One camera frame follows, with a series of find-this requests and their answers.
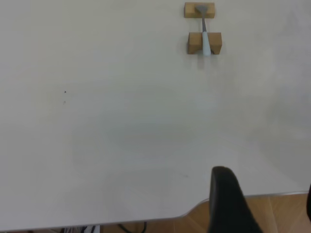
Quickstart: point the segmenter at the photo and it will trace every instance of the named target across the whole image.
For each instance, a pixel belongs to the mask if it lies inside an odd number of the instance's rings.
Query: black object
[[[118,227],[120,227],[126,233],[132,233],[128,229],[126,229],[122,224],[118,224]],[[144,229],[142,230],[141,233],[145,233],[146,229],[147,229],[147,222],[144,222]]]
[[[94,230],[95,230],[95,226],[92,227],[91,233],[94,233]]]
[[[308,199],[307,199],[307,215],[311,221],[311,185],[310,185]]]
[[[216,166],[212,169],[209,214],[208,233],[262,233],[229,168]]]
[[[87,228],[87,227],[85,227],[85,226],[84,226],[84,227],[82,227],[82,229],[81,229],[81,232],[80,232],[80,233],[84,233],[84,231],[86,230],[86,228]]]

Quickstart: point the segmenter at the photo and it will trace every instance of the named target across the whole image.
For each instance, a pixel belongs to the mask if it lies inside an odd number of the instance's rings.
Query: cable
[[[118,227],[120,227],[126,233],[132,233],[128,229],[126,229],[122,224],[118,224]],[[141,233],[145,233],[146,229],[147,229],[147,222],[144,222],[144,229],[142,230]]]
[[[94,233],[94,230],[95,230],[95,226],[92,227],[91,233]]]

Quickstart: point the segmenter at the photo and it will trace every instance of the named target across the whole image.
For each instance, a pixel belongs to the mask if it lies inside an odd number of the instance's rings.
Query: wood grain floor
[[[248,198],[247,203],[257,223],[265,233],[311,233],[306,213],[307,195]],[[147,223],[146,233],[206,233],[208,202],[202,203],[183,218]],[[140,233],[143,223],[124,225]],[[101,233],[124,233],[118,226],[103,226]]]

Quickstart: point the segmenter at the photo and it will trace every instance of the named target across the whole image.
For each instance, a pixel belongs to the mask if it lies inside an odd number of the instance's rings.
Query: wooden block
[[[215,3],[213,2],[186,2],[185,3],[185,18],[202,18],[202,15],[195,9],[197,5],[205,5],[207,14],[205,18],[215,17]]]
[[[212,54],[219,54],[223,45],[221,33],[207,33]],[[202,33],[189,33],[188,54],[195,54],[203,49]]]

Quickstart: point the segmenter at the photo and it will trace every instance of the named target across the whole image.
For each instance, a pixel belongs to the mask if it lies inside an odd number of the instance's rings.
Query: white table
[[[311,182],[311,1],[0,1],[0,230],[177,217],[214,166],[245,195]]]

